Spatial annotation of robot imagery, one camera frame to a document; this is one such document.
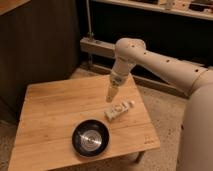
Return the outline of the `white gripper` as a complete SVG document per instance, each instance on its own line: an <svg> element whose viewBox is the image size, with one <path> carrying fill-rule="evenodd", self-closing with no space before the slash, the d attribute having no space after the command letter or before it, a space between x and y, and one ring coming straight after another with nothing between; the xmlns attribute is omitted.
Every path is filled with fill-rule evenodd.
<svg viewBox="0 0 213 171"><path fill-rule="evenodd" d="M116 71L112 70L110 73L110 83L112 86L108 88L107 96L106 96L106 101L108 103L111 103L115 96L118 93L118 87L122 86L125 84L128 76L127 75L122 75L120 73L117 73Z"/></svg>

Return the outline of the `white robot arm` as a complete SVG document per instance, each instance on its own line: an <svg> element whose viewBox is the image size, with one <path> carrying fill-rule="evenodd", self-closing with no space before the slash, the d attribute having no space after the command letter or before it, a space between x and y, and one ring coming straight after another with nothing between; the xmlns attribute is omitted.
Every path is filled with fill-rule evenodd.
<svg viewBox="0 0 213 171"><path fill-rule="evenodd" d="M213 171L213 70L146 49L142 39L115 44L106 101L111 102L131 70L140 65L188 97L176 171Z"/></svg>

